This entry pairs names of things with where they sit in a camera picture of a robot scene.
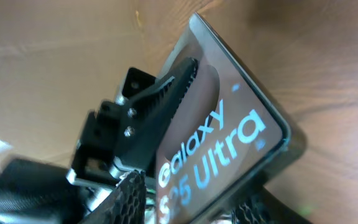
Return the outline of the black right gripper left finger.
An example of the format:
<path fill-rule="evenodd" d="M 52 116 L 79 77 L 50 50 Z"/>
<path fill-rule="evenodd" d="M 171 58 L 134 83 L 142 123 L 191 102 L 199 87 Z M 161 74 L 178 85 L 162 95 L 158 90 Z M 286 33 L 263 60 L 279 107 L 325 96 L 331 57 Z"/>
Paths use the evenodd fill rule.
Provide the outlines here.
<path fill-rule="evenodd" d="M 146 195 L 145 173 L 128 172 L 115 190 L 79 224 L 143 224 Z"/>

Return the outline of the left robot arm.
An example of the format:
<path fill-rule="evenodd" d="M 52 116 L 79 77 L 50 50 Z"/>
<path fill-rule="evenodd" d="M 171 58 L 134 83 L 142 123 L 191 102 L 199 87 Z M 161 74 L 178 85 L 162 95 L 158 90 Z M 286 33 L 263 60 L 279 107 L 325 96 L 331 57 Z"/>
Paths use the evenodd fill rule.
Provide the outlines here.
<path fill-rule="evenodd" d="M 88 112 L 69 169 L 10 160 L 0 174 L 0 223 L 143 223 L 157 149 L 197 71 L 192 57 L 161 78 L 128 69 L 123 102 Z"/>

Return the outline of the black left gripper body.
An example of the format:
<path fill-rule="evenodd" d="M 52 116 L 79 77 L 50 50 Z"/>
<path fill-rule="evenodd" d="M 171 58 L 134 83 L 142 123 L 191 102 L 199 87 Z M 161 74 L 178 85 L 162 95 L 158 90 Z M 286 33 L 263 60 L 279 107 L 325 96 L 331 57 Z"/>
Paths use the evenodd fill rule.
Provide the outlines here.
<path fill-rule="evenodd" d="M 119 176 L 124 171 L 116 168 L 113 160 L 122 106 L 130 97 L 153 85 L 155 81 L 154 76 L 131 67 L 115 99 L 104 99 L 98 109 L 88 112 L 66 175 L 69 183 L 111 189 L 119 182 Z"/>

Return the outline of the black Galaxy smartphone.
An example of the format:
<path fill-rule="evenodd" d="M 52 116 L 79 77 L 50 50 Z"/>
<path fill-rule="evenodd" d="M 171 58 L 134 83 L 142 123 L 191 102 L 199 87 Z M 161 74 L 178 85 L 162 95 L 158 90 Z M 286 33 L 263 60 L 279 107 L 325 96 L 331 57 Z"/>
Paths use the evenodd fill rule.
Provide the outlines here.
<path fill-rule="evenodd" d="M 162 70 L 187 57 L 198 71 L 157 150 L 157 222 L 231 223 L 233 209 L 301 157 L 306 137 L 199 14 Z"/>

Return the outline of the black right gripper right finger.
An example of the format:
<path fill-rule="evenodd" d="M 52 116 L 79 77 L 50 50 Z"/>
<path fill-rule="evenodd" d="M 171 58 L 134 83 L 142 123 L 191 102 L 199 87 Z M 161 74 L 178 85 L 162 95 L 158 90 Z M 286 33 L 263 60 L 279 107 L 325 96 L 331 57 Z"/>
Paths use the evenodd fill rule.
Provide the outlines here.
<path fill-rule="evenodd" d="M 247 197 L 231 212 L 233 224 L 311 224 L 273 196 L 267 189 Z"/>

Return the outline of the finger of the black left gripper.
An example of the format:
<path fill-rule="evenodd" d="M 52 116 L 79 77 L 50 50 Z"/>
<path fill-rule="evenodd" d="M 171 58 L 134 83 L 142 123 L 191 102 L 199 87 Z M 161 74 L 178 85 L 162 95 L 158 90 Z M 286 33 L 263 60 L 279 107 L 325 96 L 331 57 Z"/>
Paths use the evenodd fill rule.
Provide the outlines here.
<path fill-rule="evenodd" d="M 184 58 L 122 106 L 114 148 L 116 169 L 147 170 L 197 71 L 197 59 Z"/>

